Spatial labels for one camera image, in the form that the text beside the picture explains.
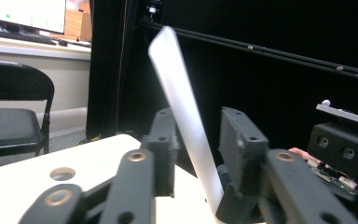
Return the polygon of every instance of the computer mouse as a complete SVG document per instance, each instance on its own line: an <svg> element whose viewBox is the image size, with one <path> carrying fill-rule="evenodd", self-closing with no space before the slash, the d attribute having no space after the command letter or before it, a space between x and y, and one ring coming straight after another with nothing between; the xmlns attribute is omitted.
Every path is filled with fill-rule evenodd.
<svg viewBox="0 0 358 224"><path fill-rule="evenodd" d="M59 40L58 44L63 47L68 47L68 41L66 40Z"/></svg>

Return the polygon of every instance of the desk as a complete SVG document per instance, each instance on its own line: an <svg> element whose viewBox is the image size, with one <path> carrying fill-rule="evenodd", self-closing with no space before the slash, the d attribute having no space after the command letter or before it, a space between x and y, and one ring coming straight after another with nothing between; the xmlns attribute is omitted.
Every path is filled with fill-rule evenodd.
<svg viewBox="0 0 358 224"><path fill-rule="evenodd" d="M0 167L0 223L18 223L34 200L55 185L93 188L114 176L121 157L139 146L122 134ZM70 167L76 175L67 181L51 179L51 171L60 167ZM156 198L157 223L214 223L199 180L177 166L174 194L174 199Z"/></svg>
<svg viewBox="0 0 358 224"><path fill-rule="evenodd" d="M51 110L87 107L89 99L90 49L37 44L0 38L0 61L23 63L46 73L54 83L55 95ZM36 112L43 105L25 107Z"/></svg>

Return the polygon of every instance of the white stick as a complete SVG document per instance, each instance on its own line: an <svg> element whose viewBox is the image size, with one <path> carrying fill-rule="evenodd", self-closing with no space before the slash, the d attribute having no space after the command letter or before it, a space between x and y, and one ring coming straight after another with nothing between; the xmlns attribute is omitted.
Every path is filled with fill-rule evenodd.
<svg viewBox="0 0 358 224"><path fill-rule="evenodd" d="M200 112L188 79L185 62L175 31L161 29L149 46L149 57L170 104L197 177L215 217L223 189L202 125Z"/></svg>

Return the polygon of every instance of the monitor screen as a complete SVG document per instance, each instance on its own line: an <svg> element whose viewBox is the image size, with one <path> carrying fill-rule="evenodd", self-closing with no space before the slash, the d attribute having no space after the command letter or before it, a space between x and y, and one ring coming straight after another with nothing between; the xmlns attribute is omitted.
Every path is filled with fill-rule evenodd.
<svg viewBox="0 0 358 224"><path fill-rule="evenodd" d="M65 0L0 0L0 22L63 34Z"/></svg>

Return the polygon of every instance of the chair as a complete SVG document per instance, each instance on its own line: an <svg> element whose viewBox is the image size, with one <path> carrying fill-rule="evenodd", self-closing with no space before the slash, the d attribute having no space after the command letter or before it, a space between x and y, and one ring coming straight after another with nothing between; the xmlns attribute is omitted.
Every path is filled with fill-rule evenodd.
<svg viewBox="0 0 358 224"><path fill-rule="evenodd" d="M0 156L48 153L49 113L54 96L51 79L33 67L0 62L0 101L46 101L40 128L36 113L25 108L0 108Z"/></svg>

